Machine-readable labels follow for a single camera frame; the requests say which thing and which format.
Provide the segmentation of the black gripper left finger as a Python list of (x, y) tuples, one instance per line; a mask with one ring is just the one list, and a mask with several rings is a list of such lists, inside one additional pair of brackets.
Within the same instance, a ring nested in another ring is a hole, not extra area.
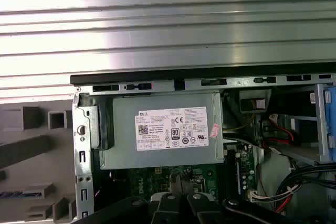
[(179, 223), (181, 197), (158, 193), (147, 202), (132, 196), (78, 220), (79, 223)]

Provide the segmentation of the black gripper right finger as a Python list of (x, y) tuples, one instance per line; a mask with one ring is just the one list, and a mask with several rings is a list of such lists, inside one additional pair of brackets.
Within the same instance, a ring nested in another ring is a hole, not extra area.
[(187, 196), (190, 209), (199, 223), (335, 223), (318, 215), (287, 217), (246, 200), (227, 198), (217, 203), (209, 197), (201, 193)]

